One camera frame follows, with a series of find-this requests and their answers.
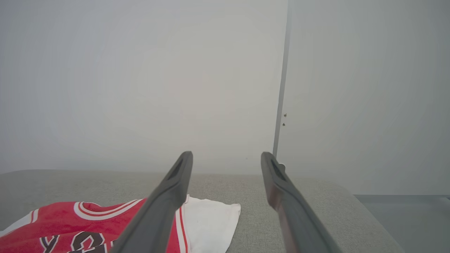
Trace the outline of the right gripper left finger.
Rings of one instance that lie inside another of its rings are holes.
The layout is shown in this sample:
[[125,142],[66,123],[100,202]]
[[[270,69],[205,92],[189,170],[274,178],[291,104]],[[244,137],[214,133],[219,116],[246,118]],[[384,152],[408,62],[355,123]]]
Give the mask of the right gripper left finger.
[[183,152],[114,242],[112,253],[166,252],[175,212],[186,201],[192,166],[192,152]]

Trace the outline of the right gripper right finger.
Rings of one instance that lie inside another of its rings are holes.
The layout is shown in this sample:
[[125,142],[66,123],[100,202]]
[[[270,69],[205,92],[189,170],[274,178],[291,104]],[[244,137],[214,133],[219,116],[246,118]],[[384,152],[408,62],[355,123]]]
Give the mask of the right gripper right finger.
[[270,152],[261,154],[268,204],[276,211],[287,253],[341,253],[305,197]]

